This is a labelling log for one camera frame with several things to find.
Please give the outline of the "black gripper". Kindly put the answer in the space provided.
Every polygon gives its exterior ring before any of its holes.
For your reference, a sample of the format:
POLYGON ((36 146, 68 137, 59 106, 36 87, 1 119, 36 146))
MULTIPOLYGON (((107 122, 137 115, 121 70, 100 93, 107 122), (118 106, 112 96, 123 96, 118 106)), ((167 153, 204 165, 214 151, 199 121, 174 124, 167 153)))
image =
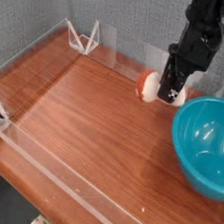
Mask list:
POLYGON ((224 24, 219 17, 187 17, 176 44, 168 47, 169 58, 159 84, 159 98, 167 103, 184 105, 187 78, 208 70, 224 38, 224 24))

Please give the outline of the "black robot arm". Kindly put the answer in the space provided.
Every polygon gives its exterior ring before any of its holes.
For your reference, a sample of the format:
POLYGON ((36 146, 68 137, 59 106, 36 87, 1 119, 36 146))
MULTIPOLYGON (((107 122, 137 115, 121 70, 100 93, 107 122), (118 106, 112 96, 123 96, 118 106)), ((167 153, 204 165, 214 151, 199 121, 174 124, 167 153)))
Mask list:
POLYGON ((176 44, 168 47, 169 57, 159 84, 158 96, 173 103, 189 76, 208 70, 224 38, 224 0, 192 0, 188 20, 176 44))

